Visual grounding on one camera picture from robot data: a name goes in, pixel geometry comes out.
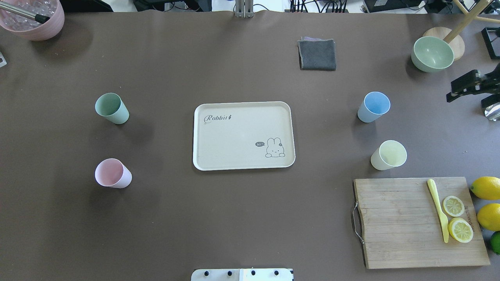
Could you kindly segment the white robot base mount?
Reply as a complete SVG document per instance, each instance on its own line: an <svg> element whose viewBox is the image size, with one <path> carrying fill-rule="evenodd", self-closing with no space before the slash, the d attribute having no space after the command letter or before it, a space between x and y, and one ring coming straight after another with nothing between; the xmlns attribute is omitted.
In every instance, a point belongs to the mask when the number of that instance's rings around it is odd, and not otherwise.
<svg viewBox="0 0 500 281"><path fill-rule="evenodd" d="M191 281L293 281L292 269L198 269L191 274Z"/></svg>

